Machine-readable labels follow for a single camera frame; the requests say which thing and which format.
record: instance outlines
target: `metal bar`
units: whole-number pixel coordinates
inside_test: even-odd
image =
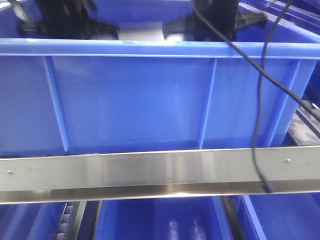
[[[67,235],[67,240],[77,240],[78,233],[80,229],[80,225],[84,216],[85,208],[86,208],[86,201],[81,201],[79,203],[79,207],[77,209],[77,213],[74,219],[74,223],[72,224],[69,233]]]
[[[300,108],[298,108],[296,110],[296,114],[299,116],[299,118],[301,118],[301,120],[312,130],[312,132],[318,137],[320,138],[320,129],[319,127],[314,124],[311,120],[312,116],[307,113],[304,112],[303,110],[301,110]]]
[[[320,145],[320,139],[299,117],[300,110],[294,114],[288,133],[297,146]]]
[[[320,191],[320,146],[260,148],[280,193]],[[0,160],[0,203],[263,193],[251,149],[85,154]]]

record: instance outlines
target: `blue plastic crate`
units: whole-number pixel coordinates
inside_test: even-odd
[[[185,7],[177,18],[191,10],[190,1],[165,2]],[[32,0],[24,5],[39,14]],[[269,17],[265,29],[238,33],[237,46],[257,62]],[[0,9],[0,155],[251,146],[259,74],[226,43],[22,39],[17,23],[9,6]],[[267,72],[302,96],[319,36],[284,22],[272,41]],[[279,146],[297,104],[268,81],[262,97],[258,146]]]
[[[1,240],[56,240],[65,203],[0,205]]]
[[[234,204],[246,240],[319,239],[319,193],[246,195]]]
[[[103,201],[94,240],[232,240],[219,197]]]

